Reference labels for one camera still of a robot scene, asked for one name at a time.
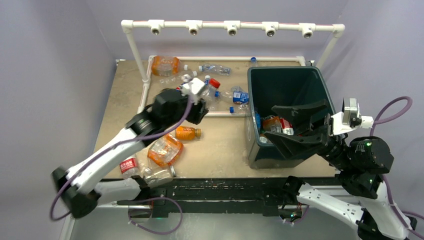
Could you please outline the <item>red cap red label bottle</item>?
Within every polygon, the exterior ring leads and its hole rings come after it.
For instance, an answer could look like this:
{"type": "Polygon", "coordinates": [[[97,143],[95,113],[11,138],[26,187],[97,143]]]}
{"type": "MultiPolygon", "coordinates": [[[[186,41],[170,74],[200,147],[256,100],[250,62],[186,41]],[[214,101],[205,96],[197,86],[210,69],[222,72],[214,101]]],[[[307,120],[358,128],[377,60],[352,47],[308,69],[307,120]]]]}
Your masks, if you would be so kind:
{"type": "Polygon", "coordinates": [[[221,83],[214,78],[208,80],[205,87],[200,92],[199,97],[205,101],[205,107],[210,108],[216,102],[215,94],[218,91],[221,83]]]}

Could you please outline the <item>orange juice bottle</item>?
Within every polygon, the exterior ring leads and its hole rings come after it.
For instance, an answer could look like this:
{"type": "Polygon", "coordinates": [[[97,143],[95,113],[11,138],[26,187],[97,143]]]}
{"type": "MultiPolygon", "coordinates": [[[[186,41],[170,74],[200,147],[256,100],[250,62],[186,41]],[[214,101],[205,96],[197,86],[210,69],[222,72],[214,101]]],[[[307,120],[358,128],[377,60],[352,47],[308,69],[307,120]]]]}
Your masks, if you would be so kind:
{"type": "Polygon", "coordinates": [[[282,132],[282,124],[278,116],[270,115],[262,120],[262,128],[269,132],[282,132]]]}

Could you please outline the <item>small orange bottle amber cap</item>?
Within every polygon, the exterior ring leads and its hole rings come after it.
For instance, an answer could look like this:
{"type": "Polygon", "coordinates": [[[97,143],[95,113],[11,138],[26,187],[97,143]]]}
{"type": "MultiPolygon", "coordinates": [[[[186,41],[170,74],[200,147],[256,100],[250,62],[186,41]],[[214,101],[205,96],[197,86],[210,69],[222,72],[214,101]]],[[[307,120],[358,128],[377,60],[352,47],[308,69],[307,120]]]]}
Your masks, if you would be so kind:
{"type": "Polygon", "coordinates": [[[183,141],[192,141],[199,139],[202,136],[202,131],[200,128],[188,127],[188,126],[178,126],[175,129],[175,137],[183,141]]]}

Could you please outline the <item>large orange label crushed bottle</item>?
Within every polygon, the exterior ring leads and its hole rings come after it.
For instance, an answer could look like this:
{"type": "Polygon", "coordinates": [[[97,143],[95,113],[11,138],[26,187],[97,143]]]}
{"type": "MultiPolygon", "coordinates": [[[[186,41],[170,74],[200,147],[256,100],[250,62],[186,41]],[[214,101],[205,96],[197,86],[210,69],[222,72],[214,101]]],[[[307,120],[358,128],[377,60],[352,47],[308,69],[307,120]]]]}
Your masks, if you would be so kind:
{"type": "Polygon", "coordinates": [[[173,135],[166,134],[150,145],[147,157],[160,167],[169,167],[179,159],[183,149],[182,142],[173,135]]]}

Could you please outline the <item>large red label water bottle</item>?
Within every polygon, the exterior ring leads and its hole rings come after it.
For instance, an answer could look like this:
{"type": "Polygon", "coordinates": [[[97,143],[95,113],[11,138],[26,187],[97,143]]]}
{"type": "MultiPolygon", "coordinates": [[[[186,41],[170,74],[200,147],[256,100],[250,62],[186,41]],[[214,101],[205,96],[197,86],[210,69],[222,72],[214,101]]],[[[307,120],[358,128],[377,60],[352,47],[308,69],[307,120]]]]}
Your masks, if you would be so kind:
{"type": "Polygon", "coordinates": [[[286,135],[293,136],[294,135],[294,129],[290,122],[288,122],[286,119],[280,117],[280,124],[282,128],[282,133],[286,135]]]}

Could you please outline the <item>blue label water bottle front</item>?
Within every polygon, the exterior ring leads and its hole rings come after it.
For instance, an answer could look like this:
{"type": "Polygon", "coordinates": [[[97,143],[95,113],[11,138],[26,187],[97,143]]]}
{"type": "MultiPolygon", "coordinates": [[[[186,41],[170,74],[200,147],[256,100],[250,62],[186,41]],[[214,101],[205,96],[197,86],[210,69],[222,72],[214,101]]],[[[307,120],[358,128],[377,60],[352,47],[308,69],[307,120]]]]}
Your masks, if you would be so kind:
{"type": "Polygon", "coordinates": [[[260,131],[261,127],[262,127],[261,117],[260,117],[260,114],[257,111],[254,112],[254,119],[255,119],[255,124],[256,124],[257,130],[260,131]]]}

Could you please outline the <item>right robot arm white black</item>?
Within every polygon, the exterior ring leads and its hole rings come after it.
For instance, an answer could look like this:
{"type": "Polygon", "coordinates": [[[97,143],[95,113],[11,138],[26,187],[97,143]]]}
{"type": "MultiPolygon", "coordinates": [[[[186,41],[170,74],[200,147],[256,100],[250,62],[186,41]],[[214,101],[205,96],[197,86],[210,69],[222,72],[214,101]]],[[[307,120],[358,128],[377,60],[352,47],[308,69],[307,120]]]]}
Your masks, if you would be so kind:
{"type": "Polygon", "coordinates": [[[294,134],[267,131],[265,136],[286,158],[306,153],[322,157],[339,171],[341,186],[359,204],[339,200],[295,176],[286,179],[275,198],[283,205],[317,208],[356,230],[362,240],[408,239],[417,221],[405,216],[391,196],[385,174],[390,172],[394,157],[388,144],[376,136],[345,142],[347,133],[372,128],[374,119],[360,113],[355,98],[346,98],[340,112],[326,115],[321,125],[314,126],[313,115],[328,106],[325,99],[305,105],[275,105],[272,110],[292,124],[294,134]]]}

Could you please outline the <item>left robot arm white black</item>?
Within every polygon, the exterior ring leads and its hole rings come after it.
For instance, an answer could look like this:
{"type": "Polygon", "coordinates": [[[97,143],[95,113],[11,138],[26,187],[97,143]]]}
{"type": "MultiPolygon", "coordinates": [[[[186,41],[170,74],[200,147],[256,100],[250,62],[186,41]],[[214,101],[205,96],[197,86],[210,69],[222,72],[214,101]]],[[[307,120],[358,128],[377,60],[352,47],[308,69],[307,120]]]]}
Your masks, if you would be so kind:
{"type": "Polygon", "coordinates": [[[65,169],[57,167],[51,178],[56,195],[49,209],[51,221],[85,217],[99,204],[132,200],[138,205],[149,199],[149,184],[141,177],[103,182],[121,162],[175,130],[184,121],[199,124],[208,113],[205,98],[191,91],[163,89],[128,121],[118,134],[82,162],[65,169]]]}

